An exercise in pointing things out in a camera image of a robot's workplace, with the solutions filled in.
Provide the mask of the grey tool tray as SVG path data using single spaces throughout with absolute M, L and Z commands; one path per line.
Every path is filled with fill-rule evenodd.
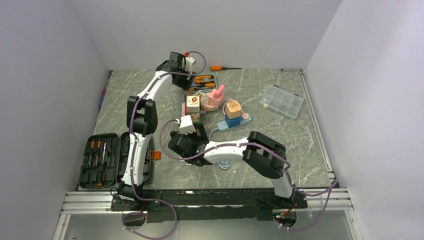
M 182 92 L 181 115 L 186 116 L 188 114 L 187 96 L 200 96 L 202 100 L 206 100 L 206 93 L 210 93 L 217 88 L 218 78 L 215 74 L 196 75 L 191 82 L 190 88 Z

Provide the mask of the light blue power strip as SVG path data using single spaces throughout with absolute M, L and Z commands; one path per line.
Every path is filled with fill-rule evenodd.
M 241 116 L 236 118 L 229 118 L 227 115 L 225 115 L 224 120 L 217 123 L 218 130 L 220 132 L 225 132 L 230 129 L 248 124 L 252 121 L 252 117 L 248 114 L 247 118 L 244 119 Z

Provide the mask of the black tool case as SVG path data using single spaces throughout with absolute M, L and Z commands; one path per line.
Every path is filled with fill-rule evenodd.
M 83 152 L 77 191 L 112 188 L 122 181 L 130 152 L 130 134 L 103 133 L 88 138 Z M 104 165 L 105 180 L 98 183 L 100 165 Z

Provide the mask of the clear plastic screw box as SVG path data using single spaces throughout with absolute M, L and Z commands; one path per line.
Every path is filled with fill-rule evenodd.
M 277 85 L 269 85 L 263 92 L 259 104 L 265 109 L 295 119 L 303 101 L 304 99 L 297 94 L 283 90 Z

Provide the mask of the white power strip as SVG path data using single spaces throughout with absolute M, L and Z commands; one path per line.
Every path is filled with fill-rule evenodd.
M 185 97 L 184 103 L 182 104 L 182 116 L 184 117 L 184 116 L 189 115 L 189 116 L 191 116 L 192 121 L 194 123 L 198 123 L 200 121 L 200 117 L 201 117 L 201 113 L 200 113 L 201 108 L 200 108 L 200 111 L 199 112 L 196 112 L 196 113 L 187 113 L 187 109 L 186 109 L 186 97 Z

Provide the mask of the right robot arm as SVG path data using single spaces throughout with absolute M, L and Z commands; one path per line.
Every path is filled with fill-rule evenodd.
M 270 179 L 276 203 L 287 208 L 295 201 L 293 184 L 287 170 L 286 147 L 272 138 L 252 131 L 239 140 L 216 142 L 209 140 L 204 125 L 196 123 L 188 133 L 170 132 L 167 147 L 180 160 L 197 167 L 219 162 L 244 162 L 261 176 Z

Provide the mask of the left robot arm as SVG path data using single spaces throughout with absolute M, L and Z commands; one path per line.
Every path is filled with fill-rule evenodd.
M 124 204 L 131 210 L 144 203 L 141 194 L 144 182 L 144 165 L 147 148 L 158 126 L 156 101 L 173 84 L 183 90 L 191 87 L 196 73 L 196 59 L 192 52 L 171 52 L 169 58 L 157 68 L 144 90 L 127 99 L 126 121 L 129 130 L 129 152 L 126 169 L 118 187 Z

